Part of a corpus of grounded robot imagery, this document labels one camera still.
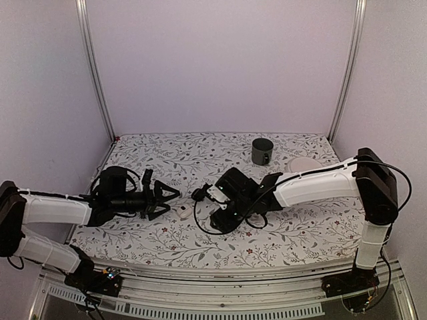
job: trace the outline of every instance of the dark gray mug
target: dark gray mug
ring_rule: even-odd
[[[267,165],[272,159],[274,144],[266,138],[252,141],[252,162],[256,165]]]

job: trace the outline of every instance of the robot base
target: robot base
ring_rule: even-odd
[[[72,274],[66,276],[64,284],[83,291],[98,293],[100,295],[108,295],[110,297],[116,298],[119,296],[121,284],[123,283],[123,278],[119,275],[116,275],[113,279],[110,279],[106,274],[100,271],[92,271],[90,275],[86,276],[92,279],[89,285],[80,283],[79,281],[81,279],[76,279]]]
[[[357,267],[349,272],[329,275],[322,279],[322,289],[326,297],[336,297],[374,288],[380,284],[376,270],[363,270]]]

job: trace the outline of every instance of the lavender backdrop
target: lavender backdrop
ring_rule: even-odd
[[[75,1],[6,0],[0,10],[0,182],[83,192],[108,141]],[[37,228],[63,239],[68,226]],[[0,319],[26,319],[40,268],[0,260]]]
[[[355,1],[88,1],[118,134],[326,134]]]
[[[420,319],[427,318],[427,2],[369,1],[358,62],[335,143],[345,158],[369,146],[410,176],[411,202],[390,245],[402,264]],[[400,198],[407,193],[399,181]]]

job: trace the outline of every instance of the black cable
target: black cable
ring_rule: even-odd
[[[9,264],[12,267],[14,267],[16,270],[23,270],[24,269],[24,260],[22,260],[21,257],[18,257],[18,258],[19,258],[19,260],[21,260],[21,266],[20,267],[18,267],[16,264],[14,264],[10,257],[7,257],[7,262],[9,262]]]
[[[60,268],[56,268],[56,270],[58,270],[60,273],[62,273],[64,276],[68,276],[68,274],[64,271],[61,270]],[[79,288],[79,284],[77,282],[74,281],[74,283],[77,286],[77,289],[85,296],[85,304],[86,304],[86,314],[92,319],[92,320],[96,320],[95,317],[93,315],[91,315],[90,311],[89,311],[89,305],[88,302],[90,302],[93,307],[95,308],[96,312],[98,313],[99,317],[101,318],[101,320],[105,320],[104,316],[102,315],[101,311],[98,309],[98,306],[96,305],[96,301],[93,299],[93,297],[88,294],[86,291],[82,290]]]
[[[272,191],[272,190],[274,190],[276,187],[278,187],[279,185],[282,185],[283,183],[286,183],[286,182],[288,182],[288,181],[291,181],[291,180],[294,180],[294,179],[297,179],[297,178],[300,178],[300,177],[302,177],[302,176],[304,176],[304,175],[310,175],[310,174],[314,174],[314,173],[322,173],[322,172],[328,172],[328,171],[333,171],[333,170],[337,170],[337,169],[341,169],[341,168],[344,168],[344,165],[337,165],[336,167],[332,167],[332,168],[325,168],[325,169],[319,169],[319,170],[314,170],[314,171],[308,171],[308,172],[305,172],[305,173],[303,173],[302,175],[293,175],[292,177],[288,177],[288,178],[286,178],[286,179],[284,179],[284,180],[282,180],[282,181],[280,181],[280,182],[278,182],[278,183],[276,183],[275,185],[273,185],[272,187],[270,187],[270,188],[268,188],[266,191],[264,191],[264,193],[262,193],[250,206],[249,206],[249,208],[248,208],[248,210],[246,211],[246,213],[245,213],[245,215],[243,216],[243,218],[242,218],[242,220],[236,225],[236,227],[234,228],[234,229],[232,229],[232,230],[230,230],[230,231],[228,231],[228,232],[222,232],[222,233],[213,233],[213,232],[210,232],[210,231],[207,231],[207,230],[205,230],[205,229],[203,229],[202,227],[201,227],[201,225],[199,224],[199,221],[197,220],[197,215],[196,215],[196,212],[195,212],[195,207],[196,207],[196,204],[197,204],[197,202],[198,201],[196,201],[195,203],[194,203],[194,206],[193,206],[193,215],[194,215],[194,221],[195,221],[195,224],[199,227],[199,229],[200,230],[202,230],[204,233],[207,233],[208,235],[227,235],[227,234],[229,234],[229,233],[231,233],[231,232],[233,232],[234,230],[236,230],[241,224],[242,224],[242,222],[243,222],[243,220],[245,220],[246,219],[246,217],[248,217],[248,215],[250,214],[250,212],[251,212],[251,210],[255,207],[255,205],[263,198],[263,197],[265,197],[265,195],[267,195],[270,191]]]
[[[380,250],[380,255],[381,255],[381,258],[382,258],[382,259],[384,260],[384,262],[386,263],[387,268],[388,268],[388,282],[387,282],[386,289],[384,290],[384,292],[383,292],[383,294],[381,295],[381,297],[377,300],[377,302],[373,303],[372,305],[368,305],[368,306],[365,308],[365,310],[363,310],[363,306],[361,306],[361,308],[360,308],[359,310],[357,310],[357,311],[352,311],[352,313],[363,313],[363,312],[366,312],[366,311],[371,310],[373,307],[377,306],[377,305],[378,305],[378,304],[383,300],[383,298],[386,296],[386,294],[387,294],[387,292],[388,292],[388,290],[389,290],[389,288],[390,288],[390,284],[391,284],[391,282],[392,282],[392,268],[391,268],[391,266],[390,266],[390,263],[387,261],[386,256],[384,255],[383,248],[381,248],[381,250]]]
[[[249,222],[249,218],[245,218],[245,222],[247,225],[249,225],[250,227],[252,227],[254,229],[264,229],[268,225],[268,220],[267,220],[266,214],[261,215],[261,217],[264,220],[264,225],[262,227],[257,227],[256,225],[251,224]]]
[[[388,163],[383,163],[383,162],[377,162],[377,161],[371,161],[371,160],[360,160],[360,161],[355,161],[355,163],[373,163],[375,165],[387,167],[387,168],[390,168],[390,169],[393,169],[393,170],[399,172],[403,176],[403,178],[405,178],[406,182],[408,183],[409,191],[408,191],[408,195],[406,196],[405,201],[403,201],[403,203],[400,205],[398,211],[402,210],[404,208],[404,206],[409,202],[409,199],[412,196],[412,183],[411,183],[411,180],[409,179],[409,177],[407,176],[407,174],[405,172],[403,172],[402,170],[400,170],[399,168],[397,168],[393,165],[389,165]]]
[[[134,171],[134,170],[132,170],[132,169],[128,169],[128,168],[124,168],[124,169],[126,169],[126,171],[128,171],[128,172],[130,172],[130,173],[132,173],[133,175],[135,175],[136,177],[137,177],[137,180],[138,181],[140,181],[141,180],[141,177]],[[90,190],[90,194],[92,195],[94,192],[95,192],[95,189],[94,189],[94,187],[95,187],[95,184],[99,181],[99,178],[101,177],[101,174],[99,174],[93,181],[92,181],[92,183],[91,183],[91,187],[89,188],[89,190]],[[127,181],[129,181],[132,185],[133,185],[133,189],[132,190],[129,190],[129,191],[126,191],[127,193],[133,193],[133,192],[135,192],[136,191],[136,189],[137,189],[137,185],[136,185],[136,182],[135,182],[135,180],[133,180],[129,175],[127,175],[127,177],[126,177],[126,180]]]
[[[211,201],[213,201],[213,202],[216,202],[216,203],[218,203],[219,205],[226,205],[226,204],[228,204],[228,202],[221,202],[221,201],[218,201],[217,199],[215,199],[215,198],[209,198],[209,200],[211,200]]]
[[[278,183],[276,183],[275,185],[273,185],[272,187],[268,188],[266,191],[264,191],[264,193],[262,193],[248,208],[248,210],[246,211],[246,214],[244,215],[243,219],[236,225],[236,227],[234,229],[232,229],[231,231],[228,232],[224,232],[224,233],[213,233],[210,231],[207,231],[205,229],[203,229],[201,227],[201,225],[199,224],[199,222],[197,221],[197,215],[195,212],[195,207],[196,207],[196,203],[197,201],[194,203],[194,207],[193,207],[193,215],[194,215],[194,220],[195,220],[195,224],[199,227],[200,230],[202,230],[204,233],[207,233],[208,235],[227,235],[228,233],[231,233],[233,231],[235,231],[241,224],[243,220],[246,220],[246,218],[248,217],[248,215],[250,214],[251,210],[255,207],[255,205],[263,198],[265,197],[270,191],[274,190],[275,188],[277,188],[278,186],[282,185],[283,183],[287,183],[288,181],[300,178],[300,177],[305,177],[306,175],[313,175],[316,173],[323,173],[323,172],[329,172],[329,171],[333,171],[333,170],[337,170],[337,169],[341,169],[344,168],[345,166],[351,166],[351,165],[355,165],[357,163],[371,163],[371,164],[375,164],[375,165],[380,165],[383,167],[387,167],[390,169],[393,169],[397,172],[399,172],[403,178],[405,178],[406,182],[408,183],[408,188],[409,188],[409,192],[408,192],[408,196],[406,197],[405,201],[403,202],[403,204],[401,204],[401,206],[399,207],[398,211],[402,210],[403,207],[409,202],[409,199],[411,198],[412,195],[412,184],[411,181],[409,179],[409,177],[407,176],[407,174],[405,174],[405,172],[403,172],[402,170],[400,170],[399,168],[393,166],[393,165],[389,165],[388,163],[383,163],[383,162],[377,162],[377,161],[370,161],[370,160],[359,160],[359,161],[353,161],[350,163],[347,163],[346,165],[337,165],[335,167],[331,167],[331,168],[324,168],[324,169],[318,169],[318,170],[313,170],[313,171],[307,171],[302,173],[301,175],[294,175],[292,177],[288,177]]]
[[[377,300],[377,302],[375,302],[373,305],[369,305],[366,308],[366,310],[371,310],[373,307],[375,307],[376,305],[378,305],[381,302],[381,300],[383,300],[383,298],[386,296],[387,291],[389,290],[390,284],[392,282],[392,268],[390,266],[390,263],[387,261],[386,256],[384,255],[384,252],[383,252],[382,248],[381,248],[381,251],[380,251],[380,255],[381,255],[381,258],[386,263],[387,268],[388,268],[388,282],[387,282],[387,287],[386,287],[386,290],[384,290],[384,293],[382,294],[382,296]]]

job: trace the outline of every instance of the floral tablecloth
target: floral tablecloth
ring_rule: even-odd
[[[251,142],[267,137],[274,142],[272,161],[265,167],[251,162]],[[181,191],[172,210],[148,221],[116,218],[102,227],[76,228],[71,243],[88,255],[129,263],[185,268],[256,268],[299,265],[350,257],[364,221],[357,198],[313,201],[268,213],[268,226],[253,229],[246,223],[229,235],[200,231],[193,216],[180,219],[176,208],[193,205],[191,192],[214,184],[231,167],[257,182],[268,173],[283,172],[293,157],[312,157],[323,165],[338,162],[323,135],[275,133],[179,133],[120,137],[107,165],[143,173],[154,170],[158,179]],[[218,205],[204,201],[197,211],[209,228],[209,214]]]

